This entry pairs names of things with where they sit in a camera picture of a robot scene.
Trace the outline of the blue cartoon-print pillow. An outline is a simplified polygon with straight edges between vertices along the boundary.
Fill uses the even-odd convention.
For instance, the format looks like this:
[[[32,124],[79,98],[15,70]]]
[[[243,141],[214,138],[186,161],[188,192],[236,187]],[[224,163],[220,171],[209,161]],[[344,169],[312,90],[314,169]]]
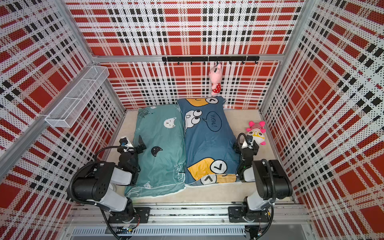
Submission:
[[[184,118],[186,179],[189,186],[234,183],[239,154],[236,137],[224,113],[225,99],[179,99]]]

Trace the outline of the green cat-print pillow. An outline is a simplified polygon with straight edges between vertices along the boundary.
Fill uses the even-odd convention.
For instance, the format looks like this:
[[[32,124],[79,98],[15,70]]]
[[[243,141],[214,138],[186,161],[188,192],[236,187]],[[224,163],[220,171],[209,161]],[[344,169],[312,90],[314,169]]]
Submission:
[[[138,111],[134,145],[143,140],[141,171],[136,184],[126,187],[128,198],[160,197],[185,188],[185,128],[180,107],[159,105]]]

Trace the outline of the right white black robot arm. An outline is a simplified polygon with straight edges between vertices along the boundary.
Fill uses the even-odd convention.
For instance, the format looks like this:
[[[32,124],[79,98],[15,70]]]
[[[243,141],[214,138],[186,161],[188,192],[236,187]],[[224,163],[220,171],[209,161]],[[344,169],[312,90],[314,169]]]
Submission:
[[[292,184],[278,160],[254,160],[259,144],[251,136],[240,133],[234,149],[240,154],[237,179],[254,182],[257,190],[245,197],[241,206],[229,208],[230,222],[268,222],[272,219],[269,210],[276,200],[292,196]]]

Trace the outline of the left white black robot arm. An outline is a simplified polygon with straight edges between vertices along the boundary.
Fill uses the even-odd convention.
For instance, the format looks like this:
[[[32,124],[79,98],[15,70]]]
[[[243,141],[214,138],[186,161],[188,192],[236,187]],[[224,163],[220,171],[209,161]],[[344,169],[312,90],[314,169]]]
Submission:
[[[99,161],[100,153],[117,149],[120,153],[119,162]],[[94,155],[94,160],[88,162],[70,180],[68,197],[83,205],[99,207],[103,212],[108,211],[118,222],[128,223],[137,215],[132,200],[119,195],[112,185],[134,186],[141,171],[139,154],[147,149],[141,136],[138,145],[133,146],[127,138],[120,139],[118,146],[100,149]]]

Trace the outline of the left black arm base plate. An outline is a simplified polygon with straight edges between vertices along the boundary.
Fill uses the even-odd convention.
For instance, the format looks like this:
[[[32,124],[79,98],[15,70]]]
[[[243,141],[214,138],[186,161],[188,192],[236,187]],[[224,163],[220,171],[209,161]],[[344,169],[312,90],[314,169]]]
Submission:
[[[134,207],[129,212],[111,212],[108,218],[110,224],[146,224],[150,216],[151,208]]]

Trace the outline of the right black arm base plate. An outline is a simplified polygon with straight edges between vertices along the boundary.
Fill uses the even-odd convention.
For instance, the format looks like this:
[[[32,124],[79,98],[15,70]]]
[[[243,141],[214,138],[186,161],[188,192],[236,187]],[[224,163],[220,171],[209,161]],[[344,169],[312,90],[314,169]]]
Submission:
[[[269,215],[267,211],[251,211],[246,207],[228,207],[230,223],[267,223]]]

